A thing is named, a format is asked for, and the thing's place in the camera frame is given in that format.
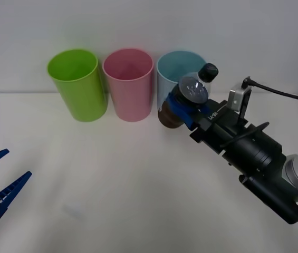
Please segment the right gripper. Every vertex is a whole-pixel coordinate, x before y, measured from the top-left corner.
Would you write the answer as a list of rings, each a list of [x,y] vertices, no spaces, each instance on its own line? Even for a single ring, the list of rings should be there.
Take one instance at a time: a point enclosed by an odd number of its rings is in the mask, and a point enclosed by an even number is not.
[[[197,143],[205,143],[216,153],[227,156],[248,156],[245,138],[236,138],[247,132],[248,121],[227,108],[226,101],[218,103],[194,103],[183,95],[170,92],[165,100],[165,126],[175,129],[185,124],[193,130],[190,137]]]

